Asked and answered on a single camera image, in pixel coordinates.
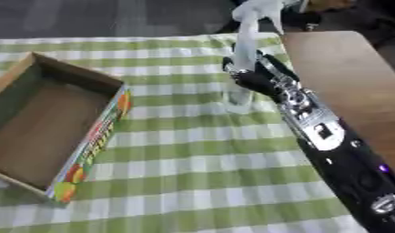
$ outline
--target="gray floor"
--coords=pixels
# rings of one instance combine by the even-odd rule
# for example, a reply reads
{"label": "gray floor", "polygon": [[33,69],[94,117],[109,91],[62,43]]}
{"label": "gray floor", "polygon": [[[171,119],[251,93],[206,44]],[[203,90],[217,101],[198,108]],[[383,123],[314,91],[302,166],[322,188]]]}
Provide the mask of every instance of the gray floor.
{"label": "gray floor", "polygon": [[[229,0],[0,0],[0,38],[213,34],[233,8]],[[326,13],[317,30],[357,30],[374,42],[380,32],[364,28],[373,16],[363,10]],[[395,69],[395,45],[379,52]]]}

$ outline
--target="robotic hand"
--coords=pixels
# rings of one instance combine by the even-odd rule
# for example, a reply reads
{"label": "robotic hand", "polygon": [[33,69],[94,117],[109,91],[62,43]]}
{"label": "robotic hand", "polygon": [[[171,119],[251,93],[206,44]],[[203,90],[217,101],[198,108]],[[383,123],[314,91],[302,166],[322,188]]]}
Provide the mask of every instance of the robotic hand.
{"label": "robotic hand", "polygon": [[223,70],[237,85],[269,96],[309,161],[368,232],[395,232],[395,174],[277,58],[258,51],[255,71]]}

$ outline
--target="green and white fabric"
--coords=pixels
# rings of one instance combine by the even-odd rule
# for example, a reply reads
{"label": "green and white fabric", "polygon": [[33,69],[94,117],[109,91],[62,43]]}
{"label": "green and white fabric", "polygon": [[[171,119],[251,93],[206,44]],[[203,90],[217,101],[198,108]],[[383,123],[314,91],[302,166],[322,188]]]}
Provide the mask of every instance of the green and white fabric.
{"label": "green and white fabric", "polygon": [[[259,36],[289,64],[276,35]],[[234,40],[0,40],[0,74],[41,52],[126,81],[133,103],[66,208],[0,181],[0,232],[364,232],[267,97],[243,115],[225,110],[221,60]]]}

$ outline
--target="open cardboard tray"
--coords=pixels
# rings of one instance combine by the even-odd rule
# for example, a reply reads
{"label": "open cardboard tray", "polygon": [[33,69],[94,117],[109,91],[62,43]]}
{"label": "open cardboard tray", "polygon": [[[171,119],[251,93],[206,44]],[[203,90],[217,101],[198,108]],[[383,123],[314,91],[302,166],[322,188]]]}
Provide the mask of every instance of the open cardboard tray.
{"label": "open cardboard tray", "polygon": [[0,178],[69,202],[129,104],[123,82],[29,54],[0,77]]}

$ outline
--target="wooden tabletop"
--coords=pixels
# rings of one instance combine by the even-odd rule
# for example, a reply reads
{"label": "wooden tabletop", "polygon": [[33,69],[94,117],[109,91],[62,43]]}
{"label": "wooden tabletop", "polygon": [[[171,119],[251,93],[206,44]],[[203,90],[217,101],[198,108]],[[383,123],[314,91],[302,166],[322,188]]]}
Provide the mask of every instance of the wooden tabletop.
{"label": "wooden tabletop", "polygon": [[395,170],[395,72],[356,32],[293,33],[283,37],[303,86]]}

